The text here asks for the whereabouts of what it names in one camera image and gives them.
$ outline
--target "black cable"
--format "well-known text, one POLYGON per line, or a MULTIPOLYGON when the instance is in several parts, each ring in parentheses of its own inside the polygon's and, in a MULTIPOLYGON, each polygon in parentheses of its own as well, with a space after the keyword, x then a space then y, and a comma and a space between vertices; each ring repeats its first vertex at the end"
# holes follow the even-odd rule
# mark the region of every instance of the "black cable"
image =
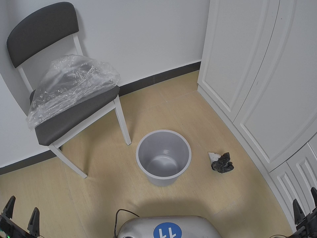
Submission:
POLYGON ((287 237, 287 236, 284 236, 284 235, 273 235, 271 236, 270 238, 274 237, 274 236, 283 236, 283 237, 287 237))
POLYGON ((135 216, 139 217, 139 215, 135 214, 134 212, 131 212, 131 211, 125 210, 125 209, 119 209, 119 210, 117 211, 117 213, 116 213, 116 222, 114 223, 114 238, 117 238, 117 235, 116 235, 116 233, 117 233, 117 221, 118 221, 118 213, 119 213, 120 211, 130 212, 130 213, 134 214, 135 216))

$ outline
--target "chair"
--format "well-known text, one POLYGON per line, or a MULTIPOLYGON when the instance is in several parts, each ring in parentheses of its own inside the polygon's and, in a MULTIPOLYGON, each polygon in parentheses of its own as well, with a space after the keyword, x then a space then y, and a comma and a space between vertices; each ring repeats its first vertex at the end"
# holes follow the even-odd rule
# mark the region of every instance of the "chair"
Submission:
MULTIPOLYGON (((69 35, 73 36, 77 53, 82 55, 77 37, 78 31, 76 11, 69 2, 58 2, 43 7, 27 16, 12 30, 7 40, 7 48, 14 67, 19 70, 30 91, 30 102, 32 102, 35 90, 31 87, 22 69, 22 63, 69 35)), ((130 145, 131 139, 118 96, 119 90, 120 88, 116 86, 38 125, 35 132, 39 144, 48 146, 65 164, 86 178, 87 175, 69 161, 59 147, 112 109, 115 109, 126 144, 130 145)))

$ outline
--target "crumpled black plastic bag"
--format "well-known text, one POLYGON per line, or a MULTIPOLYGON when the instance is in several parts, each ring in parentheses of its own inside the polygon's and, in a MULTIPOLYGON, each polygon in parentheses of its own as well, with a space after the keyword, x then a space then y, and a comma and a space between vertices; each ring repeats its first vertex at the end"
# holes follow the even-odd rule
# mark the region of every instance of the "crumpled black plastic bag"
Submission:
POLYGON ((226 173, 234 169, 232 162, 230 162, 230 154, 225 153, 219 160, 212 162, 211 168, 219 173, 226 173))

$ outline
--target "black baseboard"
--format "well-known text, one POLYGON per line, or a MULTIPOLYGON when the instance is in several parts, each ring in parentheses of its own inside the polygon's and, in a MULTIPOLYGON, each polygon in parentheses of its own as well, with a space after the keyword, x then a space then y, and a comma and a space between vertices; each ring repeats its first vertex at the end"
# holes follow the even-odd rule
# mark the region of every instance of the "black baseboard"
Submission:
POLYGON ((195 62, 189 65, 185 65, 176 69, 171 69, 168 71, 164 71, 159 74, 155 74, 153 76, 149 76, 146 78, 142 78, 140 80, 134 81, 130 84, 126 84, 120 87, 119 96, 132 93, 136 90, 140 90, 150 85, 154 85, 156 83, 160 83, 162 81, 171 79, 173 77, 178 77, 196 70, 199 70, 200 62, 195 62))
MULTIPOLYGON (((155 74, 153 76, 150 77, 146 77, 146 78, 142 78, 140 80, 134 81, 130 84, 126 84, 120 87, 120 92, 119 92, 119 96, 128 94, 128 93, 132 93, 136 90, 140 90, 142 88, 145 88, 147 86, 150 85, 154 85, 156 83, 160 83, 162 81, 174 78, 174 77, 178 77, 196 70, 199 70, 200 68, 200 62, 195 62, 189 65, 185 65, 176 69, 171 69, 168 71, 164 71, 162 73, 159 74, 155 74)), ((22 161, 18 161, 16 163, 13 163, 11 165, 7 165, 3 168, 0 168, 0 175, 2 174, 6 174, 18 169, 22 169, 25 168, 27 166, 31 166, 33 164, 51 159, 53 157, 56 157, 56 155, 51 151, 48 150, 44 153, 40 153, 37 154, 35 156, 29 157, 25 160, 22 161)))

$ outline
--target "gray seat cushion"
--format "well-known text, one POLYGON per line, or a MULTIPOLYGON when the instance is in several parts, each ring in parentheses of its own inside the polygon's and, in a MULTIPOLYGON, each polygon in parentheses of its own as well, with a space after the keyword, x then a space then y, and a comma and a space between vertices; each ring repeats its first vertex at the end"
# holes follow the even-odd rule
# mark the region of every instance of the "gray seat cushion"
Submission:
MULTIPOLYGON (((77 104, 38 125, 35 128, 35 133, 39 144, 48 146, 58 140, 77 124, 113 101, 119 90, 119 86, 115 86, 113 89, 77 104)), ((33 100, 34 92, 35 90, 30 95, 30 103, 33 100)))

